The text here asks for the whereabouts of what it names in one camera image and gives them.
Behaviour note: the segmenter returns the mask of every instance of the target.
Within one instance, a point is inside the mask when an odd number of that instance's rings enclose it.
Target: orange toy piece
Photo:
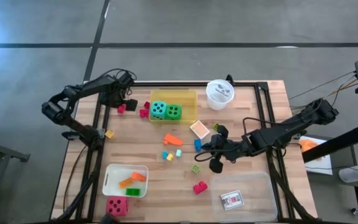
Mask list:
[[[163,141],[164,145],[166,144],[173,144],[176,146],[181,146],[183,145],[183,141],[176,138],[175,136],[171,135],[171,134],[166,134],[164,137],[164,141]]]
[[[140,173],[137,173],[137,172],[133,172],[131,178],[134,180],[142,181],[142,182],[146,181],[146,177]]]
[[[123,189],[125,187],[131,186],[132,184],[134,184],[134,180],[132,180],[132,178],[128,178],[119,183],[119,188]]]

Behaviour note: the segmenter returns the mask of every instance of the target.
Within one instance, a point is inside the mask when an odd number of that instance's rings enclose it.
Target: concrete floor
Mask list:
[[[103,3],[0,0],[0,43],[92,43]],[[358,42],[358,0],[112,0],[101,42]],[[41,104],[82,82],[90,52],[0,48],[0,144],[31,153],[28,163],[9,164],[0,223],[48,219],[67,141],[60,135],[65,128],[49,121]],[[115,67],[139,80],[212,80],[230,73],[236,80],[284,80],[293,96],[354,70],[356,60],[357,47],[99,49],[91,78]],[[308,103],[344,80],[291,103]],[[337,120],[309,133],[335,137],[358,126],[352,89],[340,93],[335,107]],[[348,211],[356,206],[354,191],[320,180],[310,175],[319,217],[358,223]]]

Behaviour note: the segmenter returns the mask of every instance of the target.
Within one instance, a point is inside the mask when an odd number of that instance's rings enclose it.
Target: green block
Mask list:
[[[198,167],[198,165],[194,164],[193,167],[191,168],[191,171],[193,171],[196,174],[198,174],[198,171],[200,171],[200,168]]]
[[[128,196],[139,196],[140,189],[127,189],[127,192],[125,194]]]
[[[181,106],[180,105],[167,105],[165,112],[165,119],[180,120],[181,118]]]

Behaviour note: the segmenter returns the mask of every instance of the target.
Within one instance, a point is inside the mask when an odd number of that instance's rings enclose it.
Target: white cup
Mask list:
[[[234,98],[233,86],[225,80],[213,80],[206,86],[208,106],[214,110],[223,109]]]

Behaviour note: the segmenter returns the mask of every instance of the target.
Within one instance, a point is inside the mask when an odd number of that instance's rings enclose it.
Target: yellow block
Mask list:
[[[114,136],[114,132],[111,130],[107,130],[104,134],[107,138],[112,138]]]
[[[172,161],[172,158],[173,158],[173,155],[172,155],[172,154],[169,154],[169,155],[167,156],[167,160],[169,160],[169,161]]]

